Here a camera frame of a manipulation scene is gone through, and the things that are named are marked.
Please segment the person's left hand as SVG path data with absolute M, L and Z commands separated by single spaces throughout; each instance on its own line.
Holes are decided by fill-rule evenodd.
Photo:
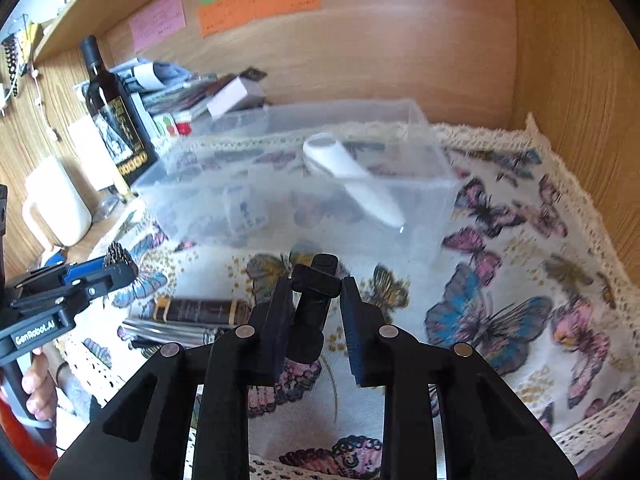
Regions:
M 41 348 L 32 352 L 32 365 L 24 373 L 23 390 L 27 393 L 26 410 L 44 422 L 55 416 L 58 396 L 49 372 L 49 361 Z

